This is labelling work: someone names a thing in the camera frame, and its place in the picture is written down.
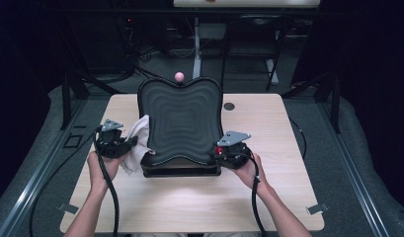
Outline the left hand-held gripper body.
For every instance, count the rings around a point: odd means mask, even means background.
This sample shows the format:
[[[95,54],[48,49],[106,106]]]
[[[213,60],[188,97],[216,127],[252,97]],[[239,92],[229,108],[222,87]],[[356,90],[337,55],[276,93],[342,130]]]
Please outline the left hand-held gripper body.
[[[94,146],[102,156],[111,159],[120,158],[130,150],[125,145],[132,142],[126,142],[126,138],[121,136],[121,128],[121,123],[111,119],[106,119],[97,127]]]

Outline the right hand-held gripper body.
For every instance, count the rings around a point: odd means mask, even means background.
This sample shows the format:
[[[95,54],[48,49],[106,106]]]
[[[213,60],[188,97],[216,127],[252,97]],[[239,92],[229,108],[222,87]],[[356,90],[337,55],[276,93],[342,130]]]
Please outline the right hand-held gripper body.
[[[251,150],[245,143],[249,133],[228,130],[216,142],[212,152],[213,160],[221,167],[239,169],[251,158]]]

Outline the white cleaning cloth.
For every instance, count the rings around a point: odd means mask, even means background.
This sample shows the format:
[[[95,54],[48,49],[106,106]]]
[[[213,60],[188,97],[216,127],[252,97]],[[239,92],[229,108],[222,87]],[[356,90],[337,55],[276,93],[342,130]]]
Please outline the white cleaning cloth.
[[[138,136],[136,146],[130,149],[129,154],[121,163],[122,168],[129,175],[136,173],[140,169],[140,162],[146,154],[155,154],[155,151],[148,147],[149,128],[149,116],[145,115],[135,122],[128,132],[126,138]]]

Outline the black wavy tray stand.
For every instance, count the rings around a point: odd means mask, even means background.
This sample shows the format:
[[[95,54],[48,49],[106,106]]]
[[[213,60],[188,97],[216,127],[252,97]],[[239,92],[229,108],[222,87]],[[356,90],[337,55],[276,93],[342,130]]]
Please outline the black wavy tray stand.
[[[149,117],[147,153],[140,161],[143,176],[218,176],[213,158],[223,136],[220,84],[209,77],[188,82],[163,78],[144,81],[137,92],[139,115]]]

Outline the person's left hand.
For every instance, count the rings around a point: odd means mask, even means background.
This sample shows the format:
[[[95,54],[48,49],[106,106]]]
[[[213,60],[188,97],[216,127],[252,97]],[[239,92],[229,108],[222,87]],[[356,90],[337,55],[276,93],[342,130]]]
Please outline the person's left hand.
[[[120,158],[99,158],[95,151],[89,153],[87,163],[90,171],[91,192],[105,193],[108,189],[106,178],[111,180],[115,178],[119,170],[119,166],[124,160],[125,155]]]

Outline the person's right hand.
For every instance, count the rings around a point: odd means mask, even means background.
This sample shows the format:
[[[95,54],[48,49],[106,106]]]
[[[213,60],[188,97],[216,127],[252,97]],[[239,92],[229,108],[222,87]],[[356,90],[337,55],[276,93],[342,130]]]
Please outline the person's right hand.
[[[261,197],[268,191],[269,183],[262,167],[260,156],[254,153],[252,158],[253,161],[249,161],[243,167],[233,170],[233,173],[250,189],[254,187],[255,178],[258,178],[257,195]]]

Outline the black metal stand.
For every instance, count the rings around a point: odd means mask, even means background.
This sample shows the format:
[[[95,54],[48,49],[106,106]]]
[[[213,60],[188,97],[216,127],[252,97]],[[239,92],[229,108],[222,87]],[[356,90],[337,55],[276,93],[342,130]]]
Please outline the black metal stand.
[[[80,71],[67,71],[62,79],[61,91],[62,91],[62,125],[61,129],[68,127],[72,120],[72,108],[71,108],[71,92],[74,93],[77,99],[87,100],[89,97],[89,91],[85,86],[85,83],[91,83],[110,95],[118,94],[119,91],[108,86],[104,82],[97,78]]]
[[[325,103],[328,98],[331,98],[330,124],[332,125],[333,129],[339,133],[341,80],[335,72],[325,72],[311,80],[305,81],[288,92],[282,94],[282,97],[284,99],[294,97],[313,85],[318,86],[318,89],[313,95],[313,100],[316,103]]]

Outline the white desk leg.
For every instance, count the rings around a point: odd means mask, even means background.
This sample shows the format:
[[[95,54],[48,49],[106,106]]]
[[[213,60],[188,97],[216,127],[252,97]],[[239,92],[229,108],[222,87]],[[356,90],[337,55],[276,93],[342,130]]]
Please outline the white desk leg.
[[[267,68],[269,70],[269,74],[270,74],[270,78],[271,78],[271,84],[273,86],[278,86],[280,84],[277,72],[276,72],[276,68],[274,65],[274,62],[271,59],[267,59],[266,60],[266,65]]]
[[[202,71],[200,23],[198,18],[195,18],[194,21],[194,43],[195,43],[195,58],[194,58],[193,77],[198,78],[201,76]]]

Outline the black chair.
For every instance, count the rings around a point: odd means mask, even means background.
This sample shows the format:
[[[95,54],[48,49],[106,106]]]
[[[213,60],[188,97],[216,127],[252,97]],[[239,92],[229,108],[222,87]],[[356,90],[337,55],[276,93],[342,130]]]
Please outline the black chair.
[[[224,83],[228,58],[261,58],[274,62],[276,72],[286,34],[293,19],[283,15],[241,15],[225,27],[221,48],[221,83]],[[266,90],[272,84],[269,76]]]

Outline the aluminium floor rail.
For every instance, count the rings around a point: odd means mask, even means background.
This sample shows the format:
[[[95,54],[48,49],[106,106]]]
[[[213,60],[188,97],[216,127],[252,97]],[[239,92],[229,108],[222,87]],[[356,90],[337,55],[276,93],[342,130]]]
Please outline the aluminium floor rail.
[[[15,178],[0,198],[0,237],[12,237],[20,227],[45,180],[55,166],[58,152],[68,139],[72,123],[80,116],[87,101],[73,103],[71,119],[63,122],[62,105],[54,102],[38,137]]]
[[[359,173],[353,157],[340,133],[336,131],[330,122],[330,112],[326,104],[318,103],[317,108],[324,119],[324,122],[330,130],[333,140],[341,153],[341,162],[348,176],[349,182],[355,192],[355,195],[360,203],[361,209],[368,222],[368,225],[374,237],[391,237],[383,223],[378,210],[370,196],[361,174]]]

